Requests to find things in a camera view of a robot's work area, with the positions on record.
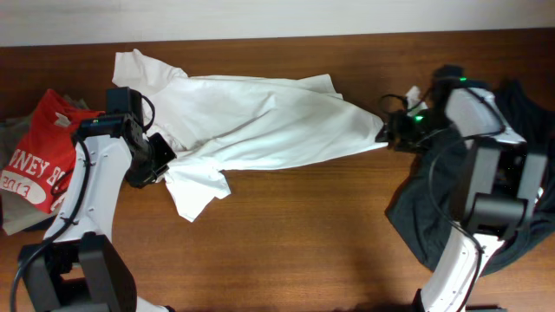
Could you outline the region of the white t-shirt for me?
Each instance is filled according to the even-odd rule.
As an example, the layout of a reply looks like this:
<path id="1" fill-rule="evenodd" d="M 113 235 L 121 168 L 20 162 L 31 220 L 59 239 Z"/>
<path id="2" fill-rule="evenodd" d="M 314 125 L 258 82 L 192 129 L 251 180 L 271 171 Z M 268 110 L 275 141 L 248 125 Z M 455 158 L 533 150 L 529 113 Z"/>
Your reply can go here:
<path id="1" fill-rule="evenodd" d="M 307 166 L 381 146 L 382 119 L 345 101 L 329 75 L 190 76 L 134 49 L 116 53 L 112 82 L 145 95 L 149 132 L 176 154 L 166 188 L 190 222 L 230 195 L 226 171 Z"/>

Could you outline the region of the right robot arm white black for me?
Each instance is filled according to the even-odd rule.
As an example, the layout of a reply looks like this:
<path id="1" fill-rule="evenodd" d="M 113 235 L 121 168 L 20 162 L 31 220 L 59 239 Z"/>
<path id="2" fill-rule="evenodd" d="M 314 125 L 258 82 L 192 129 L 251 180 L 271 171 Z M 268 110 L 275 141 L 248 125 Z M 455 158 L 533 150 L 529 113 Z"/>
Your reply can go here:
<path id="1" fill-rule="evenodd" d="M 456 65 L 403 96 L 377 140 L 416 159 L 386 210 L 432 275 L 413 311 L 467 311 L 484 276 L 554 232 L 554 113 L 518 81 L 498 88 Z"/>

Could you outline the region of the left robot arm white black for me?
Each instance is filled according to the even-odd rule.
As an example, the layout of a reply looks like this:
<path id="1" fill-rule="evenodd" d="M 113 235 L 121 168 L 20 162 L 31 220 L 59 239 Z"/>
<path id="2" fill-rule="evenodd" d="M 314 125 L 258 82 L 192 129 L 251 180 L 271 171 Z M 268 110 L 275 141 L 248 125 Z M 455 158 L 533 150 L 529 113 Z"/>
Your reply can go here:
<path id="1" fill-rule="evenodd" d="M 132 273 L 112 244 L 122 183 L 143 188 L 176 155 L 160 133 L 147 134 L 143 107 L 153 103 L 129 87 L 107 91 L 107 112 L 79 124 L 75 166 L 52 225 L 39 244 L 21 248 L 10 288 L 17 309 L 24 285 L 36 311 L 164 311 L 139 297 Z"/>

